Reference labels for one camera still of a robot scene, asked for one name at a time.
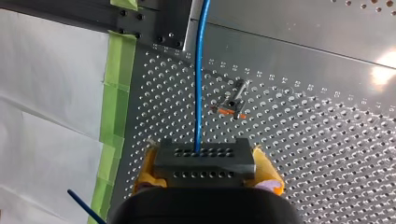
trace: perforated aluminum panel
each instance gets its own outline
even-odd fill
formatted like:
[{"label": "perforated aluminum panel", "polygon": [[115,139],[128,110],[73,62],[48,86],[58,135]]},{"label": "perforated aluminum panel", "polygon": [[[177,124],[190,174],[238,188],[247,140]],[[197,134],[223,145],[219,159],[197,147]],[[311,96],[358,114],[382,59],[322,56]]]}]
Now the perforated aluminum panel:
[{"label": "perforated aluminum panel", "polygon": [[[396,222],[395,70],[216,26],[205,41],[203,141],[261,144],[305,223]],[[193,141],[188,62],[137,46],[112,209],[131,195],[148,139]],[[213,114],[238,78],[250,82],[247,119]]]}]

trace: screw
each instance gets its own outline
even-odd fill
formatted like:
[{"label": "screw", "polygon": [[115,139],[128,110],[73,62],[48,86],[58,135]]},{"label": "screw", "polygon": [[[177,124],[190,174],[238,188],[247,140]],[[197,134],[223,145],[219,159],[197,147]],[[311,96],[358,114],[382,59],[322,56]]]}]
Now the screw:
[{"label": "screw", "polygon": [[160,43],[165,42],[165,37],[163,37],[163,36],[158,36],[158,41],[159,41]]},{"label": "screw", "polygon": [[139,32],[136,32],[136,34],[134,34],[134,36],[136,37],[136,39],[140,39],[142,37],[142,34],[140,34]]},{"label": "screw", "polygon": [[139,14],[137,14],[136,18],[137,18],[139,21],[142,21],[143,19],[145,19],[145,15],[139,13]]},{"label": "screw", "polygon": [[122,11],[120,12],[120,15],[121,15],[121,16],[126,16],[126,11],[125,11],[125,10],[122,10]]}]

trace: small metal part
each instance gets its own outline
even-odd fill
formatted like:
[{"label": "small metal part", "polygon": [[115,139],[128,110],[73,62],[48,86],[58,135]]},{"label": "small metal part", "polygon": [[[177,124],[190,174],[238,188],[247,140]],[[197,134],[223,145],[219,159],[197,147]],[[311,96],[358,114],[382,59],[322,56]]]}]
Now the small metal part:
[{"label": "small metal part", "polygon": [[142,34],[140,34],[139,32],[136,32],[134,34],[134,36],[136,37],[136,39],[140,39],[142,37]]},{"label": "small metal part", "polygon": [[160,42],[160,43],[165,42],[165,37],[163,37],[163,36],[158,36],[158,42]]},{"label": "small metal part", "polygon": [[145,19],[145,15],[143,15],[142,13],[139,13],[139,14],[137,14],[136,18],[137,18],[139,21],[142,21],[143,19]]},{"label": "small metal part", "polygon": [[242,94],[248,88],[248,82],[240,79],[235,83],[234,87],[236,88],[236,92],[233,97],[227,94],[222,95],[219,102],[212,109],[215,113],[233,115],[234,119],[245,119],[246,115],[241,114],[246,104],[246,101],[242,98]]}]

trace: green masking tape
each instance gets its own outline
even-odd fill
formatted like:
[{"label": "green masking tape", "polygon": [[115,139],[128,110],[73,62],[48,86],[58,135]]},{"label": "green masking tape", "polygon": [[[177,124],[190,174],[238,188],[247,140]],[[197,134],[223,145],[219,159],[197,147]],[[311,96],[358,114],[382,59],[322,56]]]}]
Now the green masking tape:
[{"label": "green masking tape", "polygon": [[[106,219],[124,142],[136,39],[110,32],[102,104],[102,156],[91,208]],[[89,218],[88,223],[95,221]]]}]

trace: blue cable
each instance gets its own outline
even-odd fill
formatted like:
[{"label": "blue cable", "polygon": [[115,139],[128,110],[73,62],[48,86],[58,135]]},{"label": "blue cable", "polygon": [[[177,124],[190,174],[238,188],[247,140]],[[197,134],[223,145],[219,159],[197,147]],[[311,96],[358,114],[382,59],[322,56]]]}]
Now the blue cable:
[{"label": "blue cable", "polygon": [[95,221],[99,224],[106,224],[101,217],[99,217],[95,212],[92,211],[92,209],[85,204],[78,196],[77,194],[71,190],[68,189],[67,193],[76,201],[76,203],[79,204],[79,206],[82,207],[82,209],[84,209],[93,219],[95,219]]},{"label": "blue cable", "polygon": [[202,51],[204,44],[204,34],[207,13],[209,11],[210,0],[204,0],[199,19],[198,33],[195,49],[195,133],[194,133],[194,151],[199,152],[201,149],[201,128],[202,128]]}]

